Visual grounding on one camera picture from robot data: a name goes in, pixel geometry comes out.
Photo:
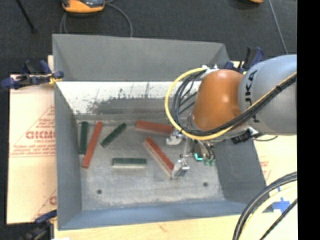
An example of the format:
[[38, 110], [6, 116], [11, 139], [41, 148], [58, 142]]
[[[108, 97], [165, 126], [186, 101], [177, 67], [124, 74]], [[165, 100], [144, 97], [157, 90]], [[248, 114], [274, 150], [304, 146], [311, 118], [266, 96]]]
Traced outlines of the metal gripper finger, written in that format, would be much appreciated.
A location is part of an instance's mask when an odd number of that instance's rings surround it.
[[190, 169], [188, 163], [186, 160], [181, 159], [180, 160], [180, 169], [179, 169], [179, 176], [183, 177], [187, 171]]
[[173, 166], [173, 169], [171, 171], [171, 179], [177, 179], [179, 177], [180, 174], [180, 170], [181, 170], [181, 160], [178, 159]]

